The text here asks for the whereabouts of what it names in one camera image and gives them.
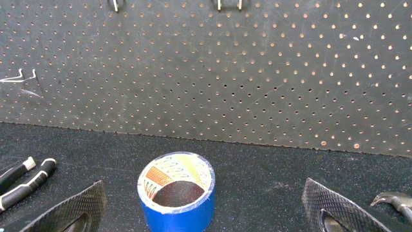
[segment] black carpet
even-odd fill
[[[216,209],[207,231],[309,231],[301,201],[307,177],[364,204],[381,191],[412,195],[412,159],[404,157],[0,124],[1,173],[29,156],[58,162],[45,185],[0,214],[0,226],[103,180],[109,206],[100,230],[148,231],[137,179],[172,151],[195,152],[213,165]],[[397,215],[386,204],[377,208]]]

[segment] tape roll rim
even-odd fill
[[[196,156],[196,158],[200,159],[202,162],[204,162],[208,169],[209,169],[209,173],[211,175],[211,184],[208,188],[207,191],[205,191],[205,193],[198,198],[197,200],[195,200],[194,202],[184,205],[184,206],[180,206],[180,207],[167,207],[167,206],[161,206],[159,204],[157,204],[156,202],[153,202],[146,194],[146,192],[142,189],[139,188],[140,185],[142,185],[142,180],[144,178],[144,175],[147,173],[146,170],[148,167],[151,166],[151,164],[153,162],[156,162],[159,159],[162,159],[166,156],[171,156],[171,155],[194,155]],[[142,170],[141,174],[139,175],[138,181],[137,181],[137,191],[138,191],[138,195],[140,200],[144,203],[144,205],[154,211],[157,211],[159,213],[162,214],[166,214],[166,213],[184,213],[187,211],[190,211],[192,209],[197,208],[198,206],[202,205],[206,200],[209,199],[210,195],[212,194],[213,190],[214,190],[214,186],[216,184],[216,178],[215,178],[215,174],[214,174],[214,170],[212,165],[209,163],[209,161],[205,158],[203,158],[201,155],[198,155],[196,153],[193,152],[188,152],[188,151],[175,151],[172,153],[167,153],[165,155],[161,155],[157,158],[155,158],[154,160],[152,160],[150,163],[148,163],[145,168]]]

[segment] pliers handle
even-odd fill
[[[45,159],[41,164],[39,170],[34,173],[24,183],[18,185],[14,189],[7,191],[7,189],[27,171],[30,171],[36,166],[33,158],[28,157],[26,161],[18,164],[0,176],[0,213],[13,206],[30,193],[36,190],[47,178],[56,166],[55,159]]]

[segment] blue tape roll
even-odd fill
[[[153,202],[164,186],[179,180],[199,185],[203,194],[181,207],[165,207]],[[215,183],[211,164],[195,153],[180,151],[154,159],[144,168],[137,184],[149,229],[152,232],[204,231],[214,214]]]

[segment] hammer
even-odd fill
[[[397,192],[383,192],[373,199],[371,206],[379,203],[389,203],[401,212],[412,224],[412,197]]]

